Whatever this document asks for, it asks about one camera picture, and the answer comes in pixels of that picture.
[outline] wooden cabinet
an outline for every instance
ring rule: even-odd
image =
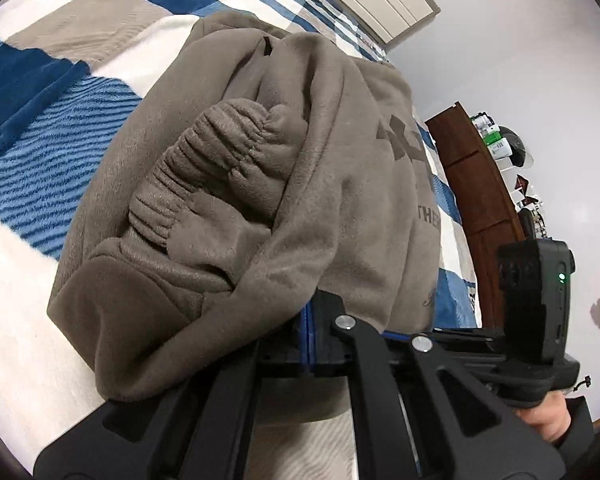
[[[446,179],[456,196],[478,281],[484,327],[502,327],[496,250],[524,240],[509,192],[488,148],[460,103],[426,121]]]

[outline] black device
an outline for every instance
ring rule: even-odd
[[[569,280],[553,272],[567,277],[572,257],[561,242],[528,240],[498,260],[504,332],[381,335],[318,290],[299,316],[184,384],[106,402],[42,451],[34,478],[240,479],[260,381],[310,374],[347,376],[363,480],[557,480],[559,453],[508,406],[535,406],[576,381],[579,364],[564,354]]]

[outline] bed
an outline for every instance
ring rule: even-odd
[[[45,313],[73,212],[112,136],[192,25],[221,9],[319,32],[350,56],[386,59],[335,0],[0,1],[0,437],[28,471],[46,444],[102,402],[93,374]],[[441,218],[434,324],[480,326],[461,213],[427,125],[413,114]]]

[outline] white wall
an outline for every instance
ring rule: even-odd
[[[600,10],[594,0],[436,0],[442,12],[389,58],[423,118],[460,101],[528,145],[522,170],[544,200],[549,235],[576,258],[568,352],[592,377],[600,417]]]

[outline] fleece fabric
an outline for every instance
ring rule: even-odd
[[[436,202],[411,109],[395,68],[319,34],[199,20],[114,136],[62,250],[48,315],[100,394],[158,394],[317,288],[379,331],[425,329],[440,224],[418,214]],[[271,420],[346,406],[341,381],[311,390],[272,384]]]

